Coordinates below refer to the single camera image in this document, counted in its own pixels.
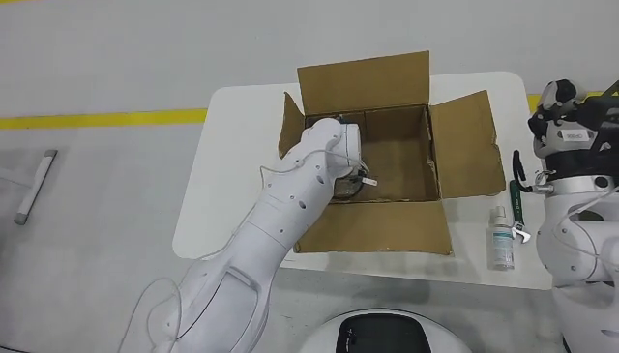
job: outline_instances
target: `gray floor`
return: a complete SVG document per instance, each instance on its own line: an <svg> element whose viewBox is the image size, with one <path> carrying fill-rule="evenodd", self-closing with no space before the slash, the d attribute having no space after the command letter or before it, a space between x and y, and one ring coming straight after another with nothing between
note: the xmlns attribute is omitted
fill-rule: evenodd
<svg viewBox="0 0 619 353"><path fill-rule="evenodd" d="M618 1L4 5L0 115L206 107L223 86L289 82L304 65L423 49L434 74L511 71L530 93L561 77L603 90L617 78ZM60 151L27 226L12 224L23 191L0 183L0 343L115 350L142 288L189 266L171 241L200 130L0 132L3 166L34 171L45 149ZM561 351L544 292L280 271L272 300L259 352L294 351L325 319L370 306L429 315L476 352ZM143 351L139 316L128 351Z"/></svg>
<svg viewBox="0 0 619 353"><path fill-rule="evenodd" d="M179 280L171 240L200 126L0 132L0 163L32 171L60 150L30 221L11 223L23 191L0 186L0 341L43 353L114 351L140 291ZM146 351L140 307L126 351ZM475 351L560 351L548 293L281 270L257 352L291 352L321 322L368 307L411 309Z"/></svg>

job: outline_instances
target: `wrench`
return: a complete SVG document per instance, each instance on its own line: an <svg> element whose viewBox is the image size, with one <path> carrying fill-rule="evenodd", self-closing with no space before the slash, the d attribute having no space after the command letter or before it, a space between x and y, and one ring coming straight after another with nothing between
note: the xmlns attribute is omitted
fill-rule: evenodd
<svg viewBox="0 0 619 353"><path fill-rule="evenodd" d="M515 222L512 227L512 237L515 239L517 236L522 236L522 244L531 240L531 234L524 230L524 224L521 222Z"/></svg>
<svg viewBox="0 0 619 353"><path fill-rule="evenodd" d="M522 237L522 244L531 240L531 234L524 230L524 219L522 218L522 199L520 189L516 181L510 181L510 197L512 198L512 210L514 212L514 226L512 226L512 237Z"/></svg>

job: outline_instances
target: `robotic arm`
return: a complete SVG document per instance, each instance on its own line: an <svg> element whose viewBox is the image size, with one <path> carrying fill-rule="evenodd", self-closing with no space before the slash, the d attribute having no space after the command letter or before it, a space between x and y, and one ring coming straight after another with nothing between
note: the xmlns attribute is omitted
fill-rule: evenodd
<svg viewBox="0 0 619 353"><path fill-rule="evenodd" d="M336 179L356 174L359 127L325 118L280 161L228 245L181 286L182 312L165 322L157 352L251 352L264 330L271 284L294 244L318 220Z"/></svg>
<svg viewBox="0 0 619 353"><path fill-rule="evenodd" d="M540 260L568 351L619 352L619 81L587 98L569 80L550 82L529 120L545 170L522 191L544 193Z"/></svg>

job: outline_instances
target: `cardboard box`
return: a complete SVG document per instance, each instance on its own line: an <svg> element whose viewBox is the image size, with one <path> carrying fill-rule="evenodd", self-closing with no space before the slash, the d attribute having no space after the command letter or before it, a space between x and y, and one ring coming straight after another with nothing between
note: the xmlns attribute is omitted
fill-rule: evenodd
<svg viewBox="0 0 619 353"><path fill-rule="evenodd" d="M428 51L304 67L298 76L305 116L286 96L280 154L318 119L341 115L359 125L378 186L333 201L296 252L450 254L441 198L505 189L487 92L429 105Z"/></svg>

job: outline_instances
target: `white bottle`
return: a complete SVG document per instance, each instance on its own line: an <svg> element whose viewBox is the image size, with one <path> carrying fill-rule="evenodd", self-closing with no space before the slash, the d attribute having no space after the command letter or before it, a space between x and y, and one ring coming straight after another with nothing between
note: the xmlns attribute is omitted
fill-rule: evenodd
<svg viewBox="0 0 619 353"><path fill-rule="evenodd" d="M492 210L492 266L494 270L514 269L514 237L512 226L505 216L505 207Z"/></svg>

